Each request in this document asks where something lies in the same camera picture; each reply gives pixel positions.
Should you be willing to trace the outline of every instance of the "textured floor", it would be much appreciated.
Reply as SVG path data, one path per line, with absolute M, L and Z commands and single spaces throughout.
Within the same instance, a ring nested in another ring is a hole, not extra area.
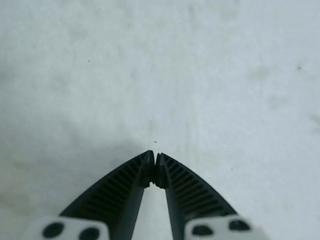
M 0 1 L 0 234 L 152 149 L 272 240 L 320 234 L 319 1 Z M 146 190 L 133 240 L 172 239 Z

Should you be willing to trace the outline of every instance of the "white surface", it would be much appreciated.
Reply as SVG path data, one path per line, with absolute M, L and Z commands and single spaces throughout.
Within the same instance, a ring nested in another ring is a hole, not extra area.
M 108 226 L 103 222 L 61 216 L 45 216 L 36 219 L 29 224 L 21 240 L 47 240 L 48 237 L 44 237 L 43 232 L 53 223 L 63 224 L 62 232 L 52 237 L 55 240 L 79 240 L 81 233 L 89 228 L 99 231 L 96 240 L 110 240 Z
M 0 233 L 152 149 L 273 240 L 320 234 L 319 1 L 2 0 Z M 133 240 L 171 239 L 145 191 Z

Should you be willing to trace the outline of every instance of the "black plastic part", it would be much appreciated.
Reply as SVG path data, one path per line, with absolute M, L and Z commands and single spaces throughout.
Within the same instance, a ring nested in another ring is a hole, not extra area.
M 184 239 L 191 219 L 237 214 L 208 183 L 173 158 L 158 154 L 154 172 L 155 184 L 165 189 L 174 240 Z
M 96 182 L 60 216 L 102 221 L 112 240 L 130 240 L 144 188 L 154 180 L 154 167 L 152 151 L 136 156 Z

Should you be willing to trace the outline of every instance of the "gray floor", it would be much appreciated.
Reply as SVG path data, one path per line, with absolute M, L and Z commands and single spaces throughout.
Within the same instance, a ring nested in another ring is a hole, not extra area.
M 0 2 L 0 234 L 152 149 L 272 240 L 320 234 L 319 1 Z M 169 240 L 165 193 L 133 240 Z

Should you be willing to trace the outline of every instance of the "screw hole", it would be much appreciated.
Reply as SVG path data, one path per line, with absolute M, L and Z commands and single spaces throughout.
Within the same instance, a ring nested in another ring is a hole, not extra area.
M 42 235 L 46 239 L 53 239 L 59 236 L 64 230 L 64 224 L 62 222 L 53 222 L 45 227 Z
M 229 223 L 229 229 L 231 231 L 249 231 L 250 226 L 243 220 L 232 220 Z
M 214 231 L 206 225 L 197 225 L 193 228 L 192 234 L 195 236 L 209 236 L 213 235 Z
M 88 227 L 79 235 L 79 240 L 97 240 L 99 238 L 99 229 L 96 227 Z

